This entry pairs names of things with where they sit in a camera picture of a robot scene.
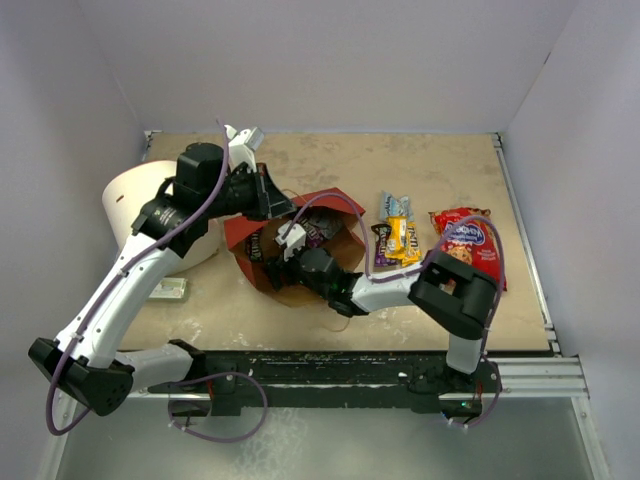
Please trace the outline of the brown green candy pack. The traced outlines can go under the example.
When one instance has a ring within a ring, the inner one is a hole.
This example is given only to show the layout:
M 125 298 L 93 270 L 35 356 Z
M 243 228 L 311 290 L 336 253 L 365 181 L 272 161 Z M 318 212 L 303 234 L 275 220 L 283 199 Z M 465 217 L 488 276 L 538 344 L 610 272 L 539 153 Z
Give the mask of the brown green candy pack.
M 262 263 L 264 261 L 261 233 L 262 230 L 258 229 L 247 236 L 244 241 L 245 254 L 252 263 Z

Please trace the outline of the red paper bag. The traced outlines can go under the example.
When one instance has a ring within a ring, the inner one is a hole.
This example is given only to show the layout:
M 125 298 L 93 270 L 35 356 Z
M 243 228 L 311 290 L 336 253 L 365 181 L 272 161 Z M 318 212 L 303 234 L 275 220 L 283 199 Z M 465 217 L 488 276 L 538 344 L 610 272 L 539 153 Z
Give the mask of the red paper bag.
M 364 311 L 348 301 L 367 259 L 355 233 L 364 207 L 337 187 L 291 199 L 294 210 L 269 220 L 236 216 L 223 222 L 228 251 L 249 283 L 290 309 L 324 303 L 345 316 Z

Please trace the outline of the small white green box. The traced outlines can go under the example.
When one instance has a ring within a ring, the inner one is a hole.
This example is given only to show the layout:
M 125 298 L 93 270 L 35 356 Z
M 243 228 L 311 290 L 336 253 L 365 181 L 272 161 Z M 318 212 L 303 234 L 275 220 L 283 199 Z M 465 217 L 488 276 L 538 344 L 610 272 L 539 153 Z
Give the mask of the small white green box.
M 187 297 L 188 280 L 186 278 L 165 277 L 149 295 L 154 301 L 183 301 Z

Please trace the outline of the white blue snack wrapper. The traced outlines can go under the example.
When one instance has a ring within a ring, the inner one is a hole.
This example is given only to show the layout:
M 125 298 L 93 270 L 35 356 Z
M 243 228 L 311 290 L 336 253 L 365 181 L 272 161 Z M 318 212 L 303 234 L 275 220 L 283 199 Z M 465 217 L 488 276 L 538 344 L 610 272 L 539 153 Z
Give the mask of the white blue snack wrapper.
M 378 218 L 381 222 L 386 222 L 391 216 L 406 217 L 409 221 L 415 220 L 408 195 L 395 197 L 387 191 L 381 192 Z

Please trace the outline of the yellow candy pack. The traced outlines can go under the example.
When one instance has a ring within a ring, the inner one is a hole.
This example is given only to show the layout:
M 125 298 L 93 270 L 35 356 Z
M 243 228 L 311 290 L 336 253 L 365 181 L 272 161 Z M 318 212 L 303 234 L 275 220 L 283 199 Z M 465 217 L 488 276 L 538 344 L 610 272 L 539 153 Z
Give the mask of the yellow candy pack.
M 406 227 L 406 246 L 401 254 L 401 266 L 408 267 L 418 263 L 422 259 L 422 251 L 419 245 L 416 224 L 408 222 Z

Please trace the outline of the red cookie snack bag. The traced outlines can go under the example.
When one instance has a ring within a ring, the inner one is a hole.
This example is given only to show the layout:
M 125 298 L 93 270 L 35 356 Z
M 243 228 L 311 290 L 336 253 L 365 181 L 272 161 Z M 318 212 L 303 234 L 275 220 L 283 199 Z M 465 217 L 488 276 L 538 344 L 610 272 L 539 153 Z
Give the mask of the red cookie snack bag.
M 455 223 L 469 216 L 480 216 L 490 221 L 491 211 L 463 206 L 433 211 L 429 213 L 429 216 L 435 232 L 442 236 Z M 474 219 L 457 228 L 440 246 L 440 250 L 483 271 L 496 281 L 501 278 L 501 255 L 498 239 L 491 227 L 484 221 Z

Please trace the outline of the brown purple candy pack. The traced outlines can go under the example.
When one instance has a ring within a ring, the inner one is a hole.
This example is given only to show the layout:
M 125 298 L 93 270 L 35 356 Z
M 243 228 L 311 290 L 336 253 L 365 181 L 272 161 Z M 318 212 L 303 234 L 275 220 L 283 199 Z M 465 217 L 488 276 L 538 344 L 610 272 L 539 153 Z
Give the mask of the brown purple candy pack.
M 301 216 L 299 224 L 306 232 L 306 245 L 310 248 L 322 246 L 344 226 L 342 218 L 330 210 L 308 210 Z

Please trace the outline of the yellow snack pack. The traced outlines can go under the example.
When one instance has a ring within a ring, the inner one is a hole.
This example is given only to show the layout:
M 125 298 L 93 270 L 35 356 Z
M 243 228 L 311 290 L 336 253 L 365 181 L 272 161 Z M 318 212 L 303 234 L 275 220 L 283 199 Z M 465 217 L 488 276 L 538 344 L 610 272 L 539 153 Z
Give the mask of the yellow snack pack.
M 407 222 L 406 216 L 397 215 L 387 218 L 390 227 L 385 249 L 387 258 L 401 259 L 406 254 L 408 248 Z

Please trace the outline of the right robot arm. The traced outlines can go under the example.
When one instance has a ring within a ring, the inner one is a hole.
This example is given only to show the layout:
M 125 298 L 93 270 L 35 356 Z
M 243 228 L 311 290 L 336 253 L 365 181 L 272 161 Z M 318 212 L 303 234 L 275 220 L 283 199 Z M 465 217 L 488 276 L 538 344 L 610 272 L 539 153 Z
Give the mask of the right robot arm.
M 479 381 L 483 339 L 499 284 L 475 267 L 438 252 L 424 268 L 367 276 L 342 268 L 324 248 L 304 247 L 289 258 L 268 260 L 265 270 L 274 289 L 302 286 L 345 317 L 417 307 L 449 334 L 446 383 L 467 391 Z

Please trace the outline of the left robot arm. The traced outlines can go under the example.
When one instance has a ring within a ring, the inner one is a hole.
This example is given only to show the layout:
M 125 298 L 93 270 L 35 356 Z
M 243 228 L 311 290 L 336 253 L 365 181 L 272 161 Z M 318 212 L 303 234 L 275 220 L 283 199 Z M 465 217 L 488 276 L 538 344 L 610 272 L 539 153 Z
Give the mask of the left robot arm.
M 240 214 L 263 221 L 294 211 L 255 150 L 240 140 L 189 145 L 174 175 L 141 207 L 119 259 L 88 303 L 55 338 L 33 342 L 28 356 L 49 381 L 48 414 L 58 391 L 105 416 L 141 388 L 202 387 L 206 369 L 184 342 L 129 354 L 118 348 L 153 289 L 208 232 L 210 220 Z

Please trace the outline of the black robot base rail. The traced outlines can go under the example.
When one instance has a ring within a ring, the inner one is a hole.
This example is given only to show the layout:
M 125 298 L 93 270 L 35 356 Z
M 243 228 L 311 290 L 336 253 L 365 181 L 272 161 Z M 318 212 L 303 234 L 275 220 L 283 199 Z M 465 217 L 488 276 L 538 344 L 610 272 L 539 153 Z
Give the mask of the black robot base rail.
M 212 401 L 213 416 L 244 407 L 408 409 L 476 418 L 482 401 L 501 389 L 494 364 L 470 375 L 449 368 L 434 351 L 207 351 L 187 385 L 164 383 L 153 394 Z

